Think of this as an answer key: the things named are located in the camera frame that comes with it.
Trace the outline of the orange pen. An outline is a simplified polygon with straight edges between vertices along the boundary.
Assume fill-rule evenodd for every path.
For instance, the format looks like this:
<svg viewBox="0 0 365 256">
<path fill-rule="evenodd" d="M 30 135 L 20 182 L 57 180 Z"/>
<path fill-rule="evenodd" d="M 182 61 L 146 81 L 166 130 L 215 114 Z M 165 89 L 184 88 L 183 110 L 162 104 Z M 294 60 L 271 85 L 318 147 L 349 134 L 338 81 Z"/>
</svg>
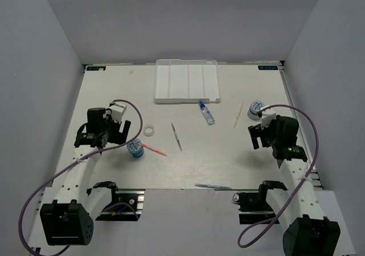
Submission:
<svg viewBox="0 0 365 256">
<path fill-rule="evenodd" d="M 155 148 L 153 148 L 153 147 L 150 147 L 149 145 L 147 145 L 147 144 L 145 144 L 145 143 L 142 143 L 142 146 L 144 147 L 144 148 L 147 148 L 148 150 L 150 150 L 150 151 L 152 151 L 152 152 L 155 152 L 155 153 L 157 153 L 157 154 L 160 154 L 160 155 L 162 155 L 162 156 L 167 156 L 167 154 L 166 153 L 164 153 L 164 152 L 162 152 L 162 151 L 160 151 L 160 150 L 158 150 L 158 149 L 155 149 Z"/>
</svg>

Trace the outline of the blue tape tub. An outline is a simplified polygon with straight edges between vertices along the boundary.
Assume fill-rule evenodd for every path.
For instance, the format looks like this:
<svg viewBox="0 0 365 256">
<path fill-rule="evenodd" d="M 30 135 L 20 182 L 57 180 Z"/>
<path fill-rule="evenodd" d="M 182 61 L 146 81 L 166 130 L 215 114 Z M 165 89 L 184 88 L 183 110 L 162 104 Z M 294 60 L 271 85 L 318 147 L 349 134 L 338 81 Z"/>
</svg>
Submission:
<svg viewBox="0 0 365 256">
<path fill-rule="evenodd" d="M 247 116 L 252 120 L 258 120 L 259 119 L 258 113 L 260 109 L 264 106 L 265 106 L 264 103 L 259 100 L 253 101 L 248 109 Z"/>
<path fill-rule="evenodd" d="M 130 143 L 127 144 L 128 152 L 135 159 L 140 158 L 144 154 L 144 146 L 141 140 L 134 139 Z"/>
</svg>

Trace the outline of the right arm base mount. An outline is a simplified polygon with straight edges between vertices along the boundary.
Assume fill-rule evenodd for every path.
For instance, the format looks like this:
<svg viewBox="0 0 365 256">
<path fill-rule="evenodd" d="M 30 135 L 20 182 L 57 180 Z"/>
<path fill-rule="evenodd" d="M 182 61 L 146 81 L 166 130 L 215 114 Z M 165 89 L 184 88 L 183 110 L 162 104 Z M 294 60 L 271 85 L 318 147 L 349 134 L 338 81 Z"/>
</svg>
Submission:
<svg viewBox="0 0 365 256">
<path fill-rule="evenodd" d="M 251 225 L 256 222 L 269 224 L 269 219 L 275 217 L 272 208 L 264 201 L 259 192 L 237 192 L 232 202 L 238 206 L 240 225 Z"/>
</svg>

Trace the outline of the grey purple pen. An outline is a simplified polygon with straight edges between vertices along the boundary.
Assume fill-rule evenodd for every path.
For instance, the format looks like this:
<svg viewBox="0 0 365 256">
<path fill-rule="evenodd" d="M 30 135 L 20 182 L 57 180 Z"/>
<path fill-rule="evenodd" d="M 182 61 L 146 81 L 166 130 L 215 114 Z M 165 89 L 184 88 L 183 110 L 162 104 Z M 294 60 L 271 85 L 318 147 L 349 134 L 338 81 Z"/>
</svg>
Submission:
<svg viewBox="0 0 365 256">
<path fill-rule="evenodd" d="M 181 143 L 180 143 L 180 139 L 179 139 L 179 137 L 178 137 L 177 131 L 176 131 L 175 126 L 173 125 L 173 123 L 171 123 L 171 127 L 172 127 L 173 134 L 174 134 L 174 136 L 175 136 L 175 139 L 176 139 L 177 145 L 178 145 L 178 147 L 179 147 L 179 150 L 180 150 L 180 152 L 182 152 L 182 151 L 183 151 L 183 149 L 182 149 L 182 146 L 181 146 Z"/>
</svg>

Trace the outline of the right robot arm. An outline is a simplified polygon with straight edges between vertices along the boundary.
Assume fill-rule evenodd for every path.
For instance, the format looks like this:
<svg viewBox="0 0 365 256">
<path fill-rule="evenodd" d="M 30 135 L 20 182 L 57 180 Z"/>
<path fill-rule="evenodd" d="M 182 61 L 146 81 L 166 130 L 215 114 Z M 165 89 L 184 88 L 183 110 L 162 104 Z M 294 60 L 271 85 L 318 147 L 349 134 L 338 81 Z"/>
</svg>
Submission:
<svg viewBox="0 0 365 256">
<path fill-rule="evenodd" d="M 258 194 L 261 208 L 279 215 L 285 255 L 334 255 L 340 227 L 330 221 L 316 198 L 305 150 L 297 145 L 299 123 L 276 113 L 263 115 L 261 123 L 249 127 L 254 149 L 271 148 L 282 174 L 281 182 L 265 182 Z"/>
</svg>

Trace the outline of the clear tape roll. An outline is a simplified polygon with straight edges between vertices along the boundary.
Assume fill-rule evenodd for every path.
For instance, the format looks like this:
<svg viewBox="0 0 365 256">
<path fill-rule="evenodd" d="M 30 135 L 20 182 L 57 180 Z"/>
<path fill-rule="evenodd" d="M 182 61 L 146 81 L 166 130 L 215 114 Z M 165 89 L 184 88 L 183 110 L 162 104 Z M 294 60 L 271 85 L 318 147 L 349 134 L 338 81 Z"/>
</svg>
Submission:
<svg viewBox="0 0 365 256">
<path fill-rule="evenodd" d="M 147 124 L 144 126 L 144 129 L 143 129 L 143 134 L 146 136 L 146 137 L 151 137 L 155 134 L 155 128 L 153 125 L 150 125 L 150 124 Z"/>
</svg>

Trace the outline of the blue cap spray bottle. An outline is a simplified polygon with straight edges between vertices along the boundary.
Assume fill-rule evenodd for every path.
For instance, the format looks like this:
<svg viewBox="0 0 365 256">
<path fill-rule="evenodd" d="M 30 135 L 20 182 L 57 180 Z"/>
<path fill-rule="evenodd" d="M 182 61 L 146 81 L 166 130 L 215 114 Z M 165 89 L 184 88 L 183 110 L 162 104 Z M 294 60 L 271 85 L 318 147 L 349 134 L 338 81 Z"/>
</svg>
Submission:
<svg viewBox="0 0 365 256">
<path fill-rule="evenodd" d="M 212 114 L 209 111 L 209 109 L 205 106 L 205 104 L 202 101 L 199 101 L 198 104 L 199 104 L 201 113 L 202 113 L 205 121 L 208 123 L 208 125 L 213 125 L 215 123 L 215 119 L 212 116 Z"/>
</svg>

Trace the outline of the yellow pen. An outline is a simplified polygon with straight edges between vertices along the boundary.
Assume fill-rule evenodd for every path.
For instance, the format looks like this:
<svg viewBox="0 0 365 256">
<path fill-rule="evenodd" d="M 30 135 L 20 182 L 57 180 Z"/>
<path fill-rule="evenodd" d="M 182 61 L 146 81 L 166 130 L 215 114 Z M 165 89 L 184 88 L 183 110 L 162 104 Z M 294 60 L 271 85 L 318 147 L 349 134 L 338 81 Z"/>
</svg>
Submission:
<svg viewBox="0 0 365 256">
<path fill-rule="evenodd" d="M 243 109 L 243 106 L 244 106 L 244 103 L 242 102 L 239 106 L 239 109 L 237 111 L 237 115 L 236 115 L 236 118 L 234 120 L 234 124 L 233 124 L 233 128 L 236 128 L 237 126 L 237 123 L 239 121 L 239 118 L 240 118 L 240 115 L 241 115 L 241 112 L 242 112 L 242 109 Z"/>
</svg>

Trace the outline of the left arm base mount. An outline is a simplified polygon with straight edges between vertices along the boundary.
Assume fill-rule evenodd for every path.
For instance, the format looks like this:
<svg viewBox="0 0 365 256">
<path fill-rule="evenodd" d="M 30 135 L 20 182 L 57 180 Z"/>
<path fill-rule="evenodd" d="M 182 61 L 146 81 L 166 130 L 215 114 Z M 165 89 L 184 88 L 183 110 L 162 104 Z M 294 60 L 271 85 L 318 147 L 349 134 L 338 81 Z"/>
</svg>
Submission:
<svg viewBox="0 0 365 256">
<path fill-rule="evenodd" d="M 137 221 L 144 205 L 144 189 L 118 189 L 115 198 L 107 205 L 97 221 Z"/>
</svg>

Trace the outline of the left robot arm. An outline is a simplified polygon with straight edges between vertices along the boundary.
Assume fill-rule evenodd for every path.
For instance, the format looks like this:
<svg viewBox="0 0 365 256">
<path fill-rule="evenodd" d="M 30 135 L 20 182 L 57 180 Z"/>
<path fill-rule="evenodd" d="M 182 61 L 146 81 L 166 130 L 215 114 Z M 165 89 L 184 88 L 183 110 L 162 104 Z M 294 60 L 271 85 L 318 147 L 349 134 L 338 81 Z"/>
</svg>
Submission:
<svg viewBox="0 0 365 256">
<path fill-rule="evenodd" d="M 111 181 L 90 185 L 100 150 L 108 143 L 126 142 L 130 121 L 122 121 L 126 106 L 121 102 L 108 108 L 90 108 L 87 122 L 80 126 L 74 142 L 76 165 L 69 169 L 58 194 L 50 204 L 43 204 L 40 219 L 46 241 L 51 246 L 87 245 L 94 220 L 107 208 L 120 205 L 116 183 Z"/>
</svg>

